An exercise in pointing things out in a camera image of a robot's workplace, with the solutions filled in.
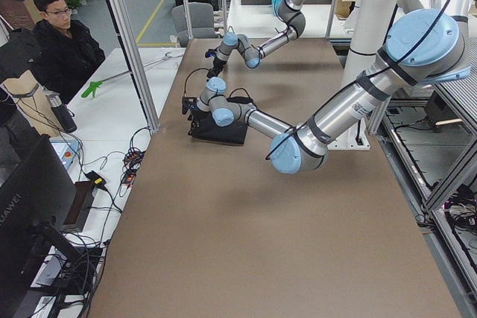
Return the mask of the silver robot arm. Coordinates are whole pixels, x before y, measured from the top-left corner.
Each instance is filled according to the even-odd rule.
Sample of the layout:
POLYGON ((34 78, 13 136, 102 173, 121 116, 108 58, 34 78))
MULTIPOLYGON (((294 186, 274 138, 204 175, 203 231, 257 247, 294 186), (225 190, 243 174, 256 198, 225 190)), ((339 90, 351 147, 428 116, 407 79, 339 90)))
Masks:
POLYGON ((295 174, 323 165, 328 147, 347 129, 406 86, 460 80, 470 74, 467 50, 471 0, 361 0, 346 83, 305 123, 296 127, 225 95, 219 76, 233 51, 254 69, 269 54, 305 30, 305 0, 281 0, 276 8, 285 29, 259 46, 242 34, 226 33, 209 52, 213 66, 196 98, 182 100, 191 120, 211 118, 216 127, 241 121, 271 139, 268 160, 281 173, 295 174))
POLYGON ((299 38, 306 27, 306 17, 301 9, 305 0, 274 0, 272 6, 278 20, 285 24, 285 28, 258 46, 251 44, 244 34, 237 34, 232 28, 227 28, 221 44, 206 52, 206 57, 213 59, 212 68, 207 77, 217 77, 224 69, 233 51, 237 51, 249 69, 259 66, 269 54, 275 52, 285 44, 299 38))

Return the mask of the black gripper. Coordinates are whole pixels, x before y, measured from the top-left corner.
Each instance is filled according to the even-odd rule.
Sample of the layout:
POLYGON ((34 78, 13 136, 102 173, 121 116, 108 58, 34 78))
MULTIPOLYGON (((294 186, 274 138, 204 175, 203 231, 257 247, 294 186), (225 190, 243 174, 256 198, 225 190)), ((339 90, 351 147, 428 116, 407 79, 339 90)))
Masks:
POLYGON ((201 128, 201 123, 205 119, 205 112, 200 109, 190 109, 189 120, 191 121, 190 132, 196 132, 201 128))
POLYGON ((226 65, 225 61, 213 60, 212 68, 208 70, 206 78, 210 79, 212 77, 217 77, 223 71, 225 65, 226 65))

